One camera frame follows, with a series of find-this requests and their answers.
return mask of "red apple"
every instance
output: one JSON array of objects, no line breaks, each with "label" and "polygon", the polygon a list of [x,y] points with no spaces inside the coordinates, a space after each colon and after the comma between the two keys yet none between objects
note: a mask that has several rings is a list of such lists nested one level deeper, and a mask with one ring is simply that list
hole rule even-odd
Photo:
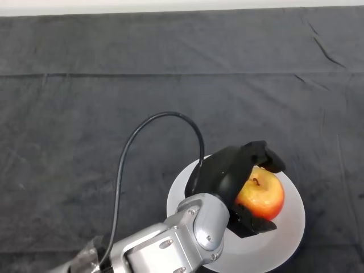
[{"label": "red apple", "polygon": [[253,168],[235,202],[245,206],[255,217],[272,220],[283,207],[284,190],[273,173]]}]

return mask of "gray cloth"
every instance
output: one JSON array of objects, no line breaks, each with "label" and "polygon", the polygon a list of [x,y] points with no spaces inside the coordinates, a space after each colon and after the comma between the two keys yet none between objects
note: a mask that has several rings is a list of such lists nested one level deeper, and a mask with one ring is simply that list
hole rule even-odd
[{"label": "gray cloth", "polygon": [[[164,110],[207,154],[263,139],[284,159],[307,225],[275,272],[364,272],[363,27],[363,7],[0,18],[0,272],[107,234],[122,146]],[[145,128],[117,239],[165,219],[197,157],[184,122]]]}]

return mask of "white wall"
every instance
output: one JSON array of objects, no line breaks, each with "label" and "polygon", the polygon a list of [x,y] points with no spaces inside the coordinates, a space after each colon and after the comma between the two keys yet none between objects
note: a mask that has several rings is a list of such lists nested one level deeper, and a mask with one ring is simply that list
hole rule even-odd
[{"label": "white wall", "polygon": [[0,16],[356,5],[364,0],[0,0]]}]

